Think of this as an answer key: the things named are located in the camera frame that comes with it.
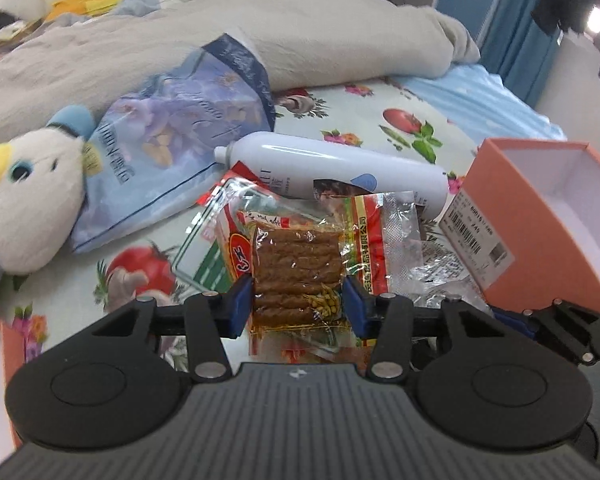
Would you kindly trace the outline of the blue curtain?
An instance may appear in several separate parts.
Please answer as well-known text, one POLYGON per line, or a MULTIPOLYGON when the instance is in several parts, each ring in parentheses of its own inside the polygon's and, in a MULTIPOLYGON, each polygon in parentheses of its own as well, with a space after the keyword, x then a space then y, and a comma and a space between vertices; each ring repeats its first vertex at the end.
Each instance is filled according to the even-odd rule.
POLYGON ((481 47, 481 64, 534 107, 545 88, 560 31, 547 35, 532 18, 538 0, 498 0, 481 47))

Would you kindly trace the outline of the white blue plush toy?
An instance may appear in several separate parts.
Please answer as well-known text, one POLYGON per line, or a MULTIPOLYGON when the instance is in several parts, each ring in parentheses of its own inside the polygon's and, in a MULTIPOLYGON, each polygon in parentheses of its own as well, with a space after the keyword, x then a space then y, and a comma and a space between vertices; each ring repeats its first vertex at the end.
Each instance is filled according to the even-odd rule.
POLYGON ((84 200, 83 149, 96 128, 70 105, 0 143, 0 281, 42 269, 64 246, 84 200))

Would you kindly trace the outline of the green bordered tofu snack packet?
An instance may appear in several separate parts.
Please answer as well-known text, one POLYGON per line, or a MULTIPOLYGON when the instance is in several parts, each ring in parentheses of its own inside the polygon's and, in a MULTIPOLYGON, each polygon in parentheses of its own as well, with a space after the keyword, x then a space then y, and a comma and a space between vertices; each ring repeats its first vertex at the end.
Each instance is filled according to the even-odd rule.
POLYGON ((233 283, 215 235, 219 211, 211 204, 197 207, 172 259, 174 275, 198 292, 227 292, 233 283))

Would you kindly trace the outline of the white spray bottle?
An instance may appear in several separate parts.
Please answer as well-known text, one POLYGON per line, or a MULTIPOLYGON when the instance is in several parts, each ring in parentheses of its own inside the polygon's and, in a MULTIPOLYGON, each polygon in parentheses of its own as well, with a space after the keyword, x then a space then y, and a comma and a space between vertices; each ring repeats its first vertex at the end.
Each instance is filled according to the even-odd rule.
POLYGON ((250 133, 215 148, 214 158, 290 198, 412 192, 426 219, 441 214, 449 194, 439 166, 279 133, 250 133))

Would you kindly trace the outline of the blue floral snack bag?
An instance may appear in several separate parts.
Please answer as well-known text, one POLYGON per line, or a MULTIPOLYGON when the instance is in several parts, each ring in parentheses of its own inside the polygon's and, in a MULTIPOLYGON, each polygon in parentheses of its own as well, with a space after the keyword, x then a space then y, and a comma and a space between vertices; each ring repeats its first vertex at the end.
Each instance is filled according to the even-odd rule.
POLYGON ((218 177, 214 150, 271 131, 268 73, 222 35, 114 101, 83 149, 85 200, 70 236, 89 252, 193 205, 218 177))

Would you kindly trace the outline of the blue chair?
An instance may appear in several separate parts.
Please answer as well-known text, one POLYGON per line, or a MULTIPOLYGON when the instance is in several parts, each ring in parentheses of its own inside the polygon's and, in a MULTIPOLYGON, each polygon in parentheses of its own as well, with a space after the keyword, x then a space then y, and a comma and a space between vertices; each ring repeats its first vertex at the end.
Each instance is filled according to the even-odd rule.
POLYGON ((478 44, 486 30, 495 0, 436 0, 434 8, 461 22, 478 44))

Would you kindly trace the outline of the orange box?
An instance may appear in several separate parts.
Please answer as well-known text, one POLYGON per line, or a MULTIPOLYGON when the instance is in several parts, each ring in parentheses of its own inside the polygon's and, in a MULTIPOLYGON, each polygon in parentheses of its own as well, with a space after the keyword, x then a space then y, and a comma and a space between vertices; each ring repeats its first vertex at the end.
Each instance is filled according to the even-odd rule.
POLYGON ((491 306, 600 312, 600 154, 580 142, 483 142, 440 226, 491 306))

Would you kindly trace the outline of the grey duvet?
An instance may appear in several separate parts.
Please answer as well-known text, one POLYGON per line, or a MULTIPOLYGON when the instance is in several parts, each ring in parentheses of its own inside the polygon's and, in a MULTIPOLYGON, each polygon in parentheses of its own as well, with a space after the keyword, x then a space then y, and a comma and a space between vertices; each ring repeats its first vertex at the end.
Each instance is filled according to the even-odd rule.
POLYGON ((429 6, 387 0, 190 0, 42 32, 0 58, 0 143, 82 104, 102 116, 152 75, 222 35, 242 40, 273 91, 387 75, 437 78, 479 49, 429 6))

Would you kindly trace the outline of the yellow pillow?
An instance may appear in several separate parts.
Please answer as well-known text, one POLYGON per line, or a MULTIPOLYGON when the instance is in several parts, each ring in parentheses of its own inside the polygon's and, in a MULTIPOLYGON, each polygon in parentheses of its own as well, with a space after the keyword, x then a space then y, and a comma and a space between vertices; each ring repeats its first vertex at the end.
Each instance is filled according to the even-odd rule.
POLYGON ((52 4, 44 21, 56 20, 61 14, 78 14, 97 18, 110 12, 121 0, 59 0, 52 4))

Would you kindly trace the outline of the red spicy strip packet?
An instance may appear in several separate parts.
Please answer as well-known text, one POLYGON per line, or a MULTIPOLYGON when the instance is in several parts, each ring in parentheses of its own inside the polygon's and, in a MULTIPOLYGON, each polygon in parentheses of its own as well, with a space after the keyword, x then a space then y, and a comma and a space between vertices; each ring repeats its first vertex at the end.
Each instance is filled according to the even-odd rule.
POLYGON ((283 198, 230 176, 213 190, 220 208, 215 235, 233 279, 253 277, 244 330, 281 332, 326 354, 367 359, 343 314, 341 286, 353 276, 373 296, 407 295, 410 270, 422 262, 412 192, 283 198))

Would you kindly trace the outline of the cardboard box with clothes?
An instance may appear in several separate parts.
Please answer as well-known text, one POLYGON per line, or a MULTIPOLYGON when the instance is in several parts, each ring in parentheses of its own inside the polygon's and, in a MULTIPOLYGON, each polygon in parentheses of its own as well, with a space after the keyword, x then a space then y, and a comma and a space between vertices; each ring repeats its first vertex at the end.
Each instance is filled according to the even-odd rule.
POLYGON ((9 52, 36 32, 44 20, 26 21, 14 14, 0 11, 0 54, 9 52))

